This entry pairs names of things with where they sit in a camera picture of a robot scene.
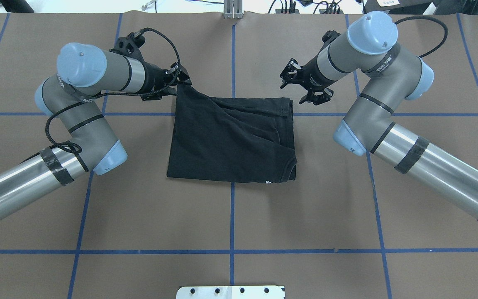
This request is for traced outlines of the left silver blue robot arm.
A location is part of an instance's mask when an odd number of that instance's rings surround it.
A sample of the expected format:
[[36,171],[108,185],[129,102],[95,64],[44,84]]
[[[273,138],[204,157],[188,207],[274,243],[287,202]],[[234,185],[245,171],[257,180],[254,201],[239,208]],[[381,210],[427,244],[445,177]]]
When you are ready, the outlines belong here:
[[57,73],[37,88],[36,106],[48,116],[50,145],[0,174],[0,220],[88,172],[102,175],[127,160],[127,152],[98,105],[105,96],[139,96],[143,101],[175,96],[175,86],[191,85],[180,62],[167,69],[146,62],[144,33],[131,32],[106,51],[70,42],[57,57]]

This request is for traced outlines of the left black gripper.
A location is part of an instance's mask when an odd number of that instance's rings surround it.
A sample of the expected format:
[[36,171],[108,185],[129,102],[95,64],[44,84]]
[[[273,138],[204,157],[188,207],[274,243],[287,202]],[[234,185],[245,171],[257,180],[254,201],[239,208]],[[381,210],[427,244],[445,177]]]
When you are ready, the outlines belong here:
[[171,45],[176,62],[170,69],[161,69],[146,62],[140,52],[140,47],[145,43],[142,33],[129,33],[125,37],[119,37],[110,52],[125,58],[129,67],[129,77],[121,90],[110,91],[110,95],[140,96],[143,101],[161,100],[164,96],[177,95],[174,86],[193,85],[187,71],[181,69],[180,53],[176,46],[165,34],[158,35]]

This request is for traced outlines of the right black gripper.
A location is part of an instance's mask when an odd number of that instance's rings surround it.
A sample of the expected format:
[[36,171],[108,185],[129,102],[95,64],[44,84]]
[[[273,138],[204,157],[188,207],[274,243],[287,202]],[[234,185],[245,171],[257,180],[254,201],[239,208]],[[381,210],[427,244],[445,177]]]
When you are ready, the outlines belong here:
[[324,44],[320,51],[302,67],[298,64],[296,59],[291,58],[280,73],[280,78],[282,79],[280,89],[285,88],[289,84],[297,84],[294,78],[298,74],[298,84],[307,91],[307,95],[300,99],[298,102],[299,104],[308,102],[312,103],[313,105],[321,105],[330,101],[333,97],[334,91],[329,89],[329,86],[334,83],[334,80],[328,79],[324,74],[321,73],[320,68],[318,67],[317,59],[320,55],[320,52],[327,49],[327,47],[338,36],[340,36],[340,33],[336,32],[335,30],[327,31],[322,37]]

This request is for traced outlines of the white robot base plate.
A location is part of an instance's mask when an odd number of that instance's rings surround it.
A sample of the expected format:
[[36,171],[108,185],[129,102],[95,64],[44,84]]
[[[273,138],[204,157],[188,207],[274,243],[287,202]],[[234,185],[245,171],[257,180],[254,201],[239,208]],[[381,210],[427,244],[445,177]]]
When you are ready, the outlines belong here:
[[186,286],[176,293],[177,299],[285,299],[284,286]]

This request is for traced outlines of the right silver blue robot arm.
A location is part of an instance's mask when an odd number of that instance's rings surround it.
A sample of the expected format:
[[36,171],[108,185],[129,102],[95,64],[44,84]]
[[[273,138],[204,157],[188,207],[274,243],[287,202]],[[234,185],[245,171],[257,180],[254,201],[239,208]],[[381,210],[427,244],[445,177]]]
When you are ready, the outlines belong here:
[[395,121],[400,107],[420,99],[435,78],[424,55],[398,39],[398,25],[408,20],[394,21],[385,12],[370,11],[345,32],[326,32],[309,62],[287,62],[280,87],[301,86],[306,94],[300,102],[320,105],[333,97],[334,83],[362,72],[368,82],[334,131],[334,141],[357,156],[375,155],[478,222],[478,169]]

